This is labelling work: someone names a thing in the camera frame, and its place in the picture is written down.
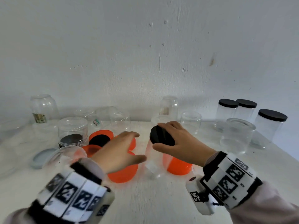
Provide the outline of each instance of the white table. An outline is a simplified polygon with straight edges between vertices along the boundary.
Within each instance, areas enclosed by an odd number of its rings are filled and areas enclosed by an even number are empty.
[[[132,122],[131,130],[140,133],[136,140],[135,154],[144,154],[151,128],[151,122]],[[30,130],[32,128],[28,126],[24,131],[28,134]],[[211,128],[211,123],[203,123],[199,135],[204,143],[220,150],[220,133]],[[15,137],[18,137],[15,141],[21,142],[21,138],[28,136]],[[31,143],[38,147],[36,151],[54,146],[57,141]],[[268,150],[249,148],[241,159],[255,169],[261,179],[271,182],[287,200],[299,203],[299,163],[294,158],[272,145]],[[149,180],[142,173],[137,173],[130,182],[109,183],[116,198],[101,224],[232,223],[229,213],[223,207],[217,208],[212,216],[203,216],[196,210],[185,189],[185,182],[191,176],[192,173],[181,177],[167,174],[163,178]],[[51,177],[45,169],[34,170],[26,165],[0,180],[0,221],[10,212],[28,207]]]

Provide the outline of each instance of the white wall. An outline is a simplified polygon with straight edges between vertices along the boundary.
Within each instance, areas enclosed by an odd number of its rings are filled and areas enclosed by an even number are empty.
[[[167,94],[205,119],[243,98],[289,116],[276,143],[299,159],[299,0],[0,1],[2,117],[41,93],[133,120]]]

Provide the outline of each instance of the left hand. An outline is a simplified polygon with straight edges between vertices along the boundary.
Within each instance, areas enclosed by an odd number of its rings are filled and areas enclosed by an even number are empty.
[[[101,167],[105,174],[146,161],[145,155],[128,154],[128,148],[134,137],[139,137],[139,134],[133,131],[122,132],[97,151],[91,159]]]

